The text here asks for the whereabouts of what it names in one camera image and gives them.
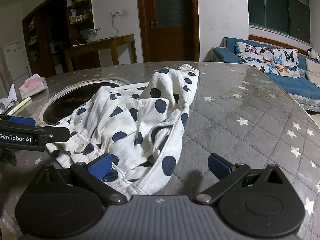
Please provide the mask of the white polka dot garment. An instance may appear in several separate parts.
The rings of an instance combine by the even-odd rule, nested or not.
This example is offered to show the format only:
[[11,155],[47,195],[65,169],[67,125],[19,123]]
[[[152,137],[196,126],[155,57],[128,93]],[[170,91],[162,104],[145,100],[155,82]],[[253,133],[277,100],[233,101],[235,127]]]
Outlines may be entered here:
[[112,158],[102,181],[127,197],[152,195],[170,180],[181,155],[199,71],[189,64],[156,71],[149,82],[103,86],[60,121],[67,142],[49,142],[48,151],[64,168]]

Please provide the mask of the white marker pen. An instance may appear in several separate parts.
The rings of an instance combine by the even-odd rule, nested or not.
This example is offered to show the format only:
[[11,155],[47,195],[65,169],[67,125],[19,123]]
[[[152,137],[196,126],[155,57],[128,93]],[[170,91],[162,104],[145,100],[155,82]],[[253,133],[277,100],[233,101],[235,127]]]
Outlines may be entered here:
[[7,115],[11,116],[14,113],[16,113],[19,109],[21,109],[22,107],[24,107],[29,101],[31,100],[31,97],[28,97],[26,99],[24,99],[22,102],[20,102],[17,106],[15,106],[12,110],[10,110]]

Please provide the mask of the crumpled white paper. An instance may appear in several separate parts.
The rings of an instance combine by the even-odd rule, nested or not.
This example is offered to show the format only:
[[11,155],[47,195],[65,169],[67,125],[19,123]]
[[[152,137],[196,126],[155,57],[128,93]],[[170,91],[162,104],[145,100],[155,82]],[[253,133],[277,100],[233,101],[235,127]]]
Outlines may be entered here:
[[0,113],[4,114],[10,107],[14,106],[17,102],[17,95],[14,84],[9,89],[9,94],[6,98],[1,99]]

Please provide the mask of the round induction cooktop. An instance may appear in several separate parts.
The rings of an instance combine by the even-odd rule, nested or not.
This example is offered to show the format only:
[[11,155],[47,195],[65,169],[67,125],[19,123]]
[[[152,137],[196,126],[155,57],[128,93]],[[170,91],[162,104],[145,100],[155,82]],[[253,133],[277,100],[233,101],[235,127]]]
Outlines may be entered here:
[[39,120],[43,124],[53,125],[64,117],[71,115],[75,109],[86,103],[100,87],[116,88],[130,83],[130,81],[118,77],[78,82],[49,98],[40,107]]

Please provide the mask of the pink tissue pack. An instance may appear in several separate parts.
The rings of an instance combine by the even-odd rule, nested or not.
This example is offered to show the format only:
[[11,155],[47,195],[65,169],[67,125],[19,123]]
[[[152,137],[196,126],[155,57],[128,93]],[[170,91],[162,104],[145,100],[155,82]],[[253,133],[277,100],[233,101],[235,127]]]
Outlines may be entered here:
[[21,98],[24,100],[48,88],[44,77],[34,74],[29,77],[19,88]]

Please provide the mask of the white refrigerator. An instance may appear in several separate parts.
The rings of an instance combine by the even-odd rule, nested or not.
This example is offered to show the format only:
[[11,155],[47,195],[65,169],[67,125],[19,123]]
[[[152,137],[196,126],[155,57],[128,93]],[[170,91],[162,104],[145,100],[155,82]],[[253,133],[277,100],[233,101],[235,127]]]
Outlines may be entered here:
[[3,55],[12,83],[20,86],[30,76],[22,42],[18,40],[4,45]]

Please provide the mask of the dark wooden shelf cabinet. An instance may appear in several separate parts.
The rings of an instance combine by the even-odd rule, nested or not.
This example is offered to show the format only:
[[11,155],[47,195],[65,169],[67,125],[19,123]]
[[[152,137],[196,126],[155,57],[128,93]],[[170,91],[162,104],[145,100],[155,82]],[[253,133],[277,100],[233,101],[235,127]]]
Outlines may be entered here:
[[30,71],[42,77],[68,72],[66,53],[86,44],[93,29],[91,0],[46,0],[22,20]]

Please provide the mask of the glass kettle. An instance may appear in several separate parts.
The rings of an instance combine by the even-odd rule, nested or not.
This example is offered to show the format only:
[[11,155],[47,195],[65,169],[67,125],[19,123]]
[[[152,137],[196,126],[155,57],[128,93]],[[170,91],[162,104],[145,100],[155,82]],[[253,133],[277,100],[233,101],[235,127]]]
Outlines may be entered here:
[[93,42],[99,40],[99,28],[88,29],[85,34],[86,42]]

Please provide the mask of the blue sofa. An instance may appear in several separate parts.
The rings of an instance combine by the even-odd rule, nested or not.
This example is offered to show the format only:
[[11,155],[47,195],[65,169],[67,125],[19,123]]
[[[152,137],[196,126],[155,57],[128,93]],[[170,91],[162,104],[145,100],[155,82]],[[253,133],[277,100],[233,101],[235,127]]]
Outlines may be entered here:
[[[237,38],[225,37],[221,47],[211,49],[211,60],[224,63],[243,63],[235,52],[235,43],[243,42],[255,47],[281,48],[261,42],[241,40]],[[298,53],[300,78],[284,77],[281,75],[267,74],[271,80],[278,84],[282,89],[293,96],[297,102],[307,111],[319,112],[319,86],[311,83],[306,77],[306,59],[308,56]]]

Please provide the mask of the wooden side table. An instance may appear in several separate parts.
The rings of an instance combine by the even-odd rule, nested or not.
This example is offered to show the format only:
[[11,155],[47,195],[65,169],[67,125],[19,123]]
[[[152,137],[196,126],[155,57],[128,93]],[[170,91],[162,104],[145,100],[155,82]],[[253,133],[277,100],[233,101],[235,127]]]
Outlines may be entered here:
[[88,42],[87,44],[79,45],[70,50],[66,51],[65,58],[69,72],[73,72],[72,59],[81,54],[92,53],[100,50],[109,49],[111,51],[111,58],[113,65],[119,64],[119,57],[117,48],[125,44],[130,44],[133,63],[138,63],[136,45],[135,45],[135,34],[116,36],[103,38],[101,40]]

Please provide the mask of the butterfly print pillow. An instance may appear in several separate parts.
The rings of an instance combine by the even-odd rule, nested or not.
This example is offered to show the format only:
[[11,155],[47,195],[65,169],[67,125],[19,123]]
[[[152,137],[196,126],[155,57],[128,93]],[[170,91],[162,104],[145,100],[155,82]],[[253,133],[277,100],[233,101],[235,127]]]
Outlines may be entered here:
[[300,78],[298,50],[296,49],[255,47],[236,42],[235,52],[243,63],[263,73]]

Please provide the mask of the beige cushion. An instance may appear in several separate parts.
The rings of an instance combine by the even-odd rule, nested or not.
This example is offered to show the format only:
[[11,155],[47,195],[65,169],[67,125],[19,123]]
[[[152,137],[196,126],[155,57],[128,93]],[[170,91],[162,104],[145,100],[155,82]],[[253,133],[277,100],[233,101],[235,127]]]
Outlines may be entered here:
[[306,77],[311,83],[320,86],[320,64],[318,62],[306,59]]

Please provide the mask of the panda plush toy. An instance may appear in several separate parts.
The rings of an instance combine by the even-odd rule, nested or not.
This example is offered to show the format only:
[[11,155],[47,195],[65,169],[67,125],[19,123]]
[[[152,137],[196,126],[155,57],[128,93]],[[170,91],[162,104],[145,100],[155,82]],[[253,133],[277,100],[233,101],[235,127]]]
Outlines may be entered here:
[[309,56],[311,59],[314,59],[314,60],[316,60],[317,62],[320,61],[319,54],[318,54],[313,48],[307,49],[307,52],[308,52],[308,56]]

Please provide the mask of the dark green window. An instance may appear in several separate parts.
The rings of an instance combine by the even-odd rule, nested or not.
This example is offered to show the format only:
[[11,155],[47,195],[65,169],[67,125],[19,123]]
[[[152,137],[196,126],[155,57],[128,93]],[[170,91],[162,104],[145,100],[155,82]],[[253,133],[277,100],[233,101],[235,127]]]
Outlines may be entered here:
[[249,24],[310,42],[309,0],[248,0]]

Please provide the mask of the brown wooden door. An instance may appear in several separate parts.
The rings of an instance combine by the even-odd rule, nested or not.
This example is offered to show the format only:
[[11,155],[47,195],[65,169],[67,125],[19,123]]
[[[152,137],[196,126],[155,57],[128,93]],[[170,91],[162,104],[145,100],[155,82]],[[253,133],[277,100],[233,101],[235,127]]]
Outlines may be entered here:
[[199,61],[197,0],[137,0],[143,60]]

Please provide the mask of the wall power socket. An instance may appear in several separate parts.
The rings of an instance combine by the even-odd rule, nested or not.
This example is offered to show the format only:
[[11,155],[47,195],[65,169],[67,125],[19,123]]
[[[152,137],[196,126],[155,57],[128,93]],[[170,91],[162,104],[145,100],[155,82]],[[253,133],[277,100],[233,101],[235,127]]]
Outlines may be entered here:
[[122,10],[118,10],[118,11],[115,11],[111,14],[111,17],[114,18],[114,17],[118,17],[118,16],[122,16],[123,15],[123,11]]

